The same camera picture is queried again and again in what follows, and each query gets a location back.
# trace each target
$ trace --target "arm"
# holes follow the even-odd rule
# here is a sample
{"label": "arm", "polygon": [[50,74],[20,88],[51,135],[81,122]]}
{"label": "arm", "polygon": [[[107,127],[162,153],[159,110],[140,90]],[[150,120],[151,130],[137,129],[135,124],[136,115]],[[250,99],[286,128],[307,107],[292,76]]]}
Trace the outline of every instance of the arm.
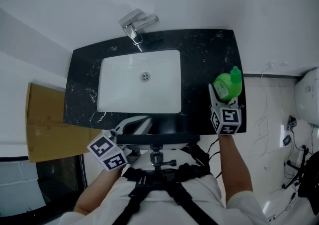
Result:
{"label": "arm", "polygon": [[226,202],[238,192],[253,191],[248,168],[231,135],[220,135],[220,159]]}
{"label": "arm", "polygon": [[87,215],[100,206],[113,184],[121,176],[122,168],[107,172],[103,170],[95,181],[84,190],[75,204],[74,211]]}

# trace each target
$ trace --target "faucet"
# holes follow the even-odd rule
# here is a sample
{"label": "faucet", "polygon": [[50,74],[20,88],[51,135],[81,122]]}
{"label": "faucet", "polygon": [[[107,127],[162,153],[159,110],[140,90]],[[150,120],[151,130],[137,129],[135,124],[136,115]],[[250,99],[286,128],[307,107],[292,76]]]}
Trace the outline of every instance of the faucet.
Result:
{"label": "faucet", "polygon": [[134,45],[138,45],[143,42],[143,38],[137,33],[137,30],[158,21],[158,18],[154,14],[138,19],[138,16],[142,13],[143,12],[141,10],[135,9],[119,20],[122,30],[133,41]]}

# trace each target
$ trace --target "sink drain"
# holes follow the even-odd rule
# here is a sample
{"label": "sink drain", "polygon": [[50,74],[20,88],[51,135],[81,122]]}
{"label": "sink drain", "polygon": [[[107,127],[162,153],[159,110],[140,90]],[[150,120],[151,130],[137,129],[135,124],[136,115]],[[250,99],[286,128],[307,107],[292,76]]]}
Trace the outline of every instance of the sink drain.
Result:
{"label": "sink drain", "polygon": [[147,82],[147,81],[150,80],[150,78],[151,78],[151,76],[150,76],[150,74],[149,74],[148,72],[143,72],[143,73],[141,74],[141,76],[140,76],[140,80],[141,80],[142,82]]}

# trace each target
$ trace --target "sink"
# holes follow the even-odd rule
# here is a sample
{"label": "sink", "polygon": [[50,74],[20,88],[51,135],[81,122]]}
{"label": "sink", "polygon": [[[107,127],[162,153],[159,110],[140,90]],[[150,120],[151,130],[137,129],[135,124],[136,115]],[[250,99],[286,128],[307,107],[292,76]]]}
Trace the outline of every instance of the sink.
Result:
{"label": "sink", "polygon": [[181,112],[178,50],[102,60],[97,110],[108,113]]}

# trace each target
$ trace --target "cardboard box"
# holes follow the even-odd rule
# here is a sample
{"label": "cardboard box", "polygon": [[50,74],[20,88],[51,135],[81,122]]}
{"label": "cardboard box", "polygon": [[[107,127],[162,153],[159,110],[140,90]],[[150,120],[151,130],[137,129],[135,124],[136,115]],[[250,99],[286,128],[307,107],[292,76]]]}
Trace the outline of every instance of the cardboard box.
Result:
{"label": "cardboard box", "polygon": [[88,152],[101,130],[63,123],[64,92],[29,84],[26,139],[30,162],[61,159]]}

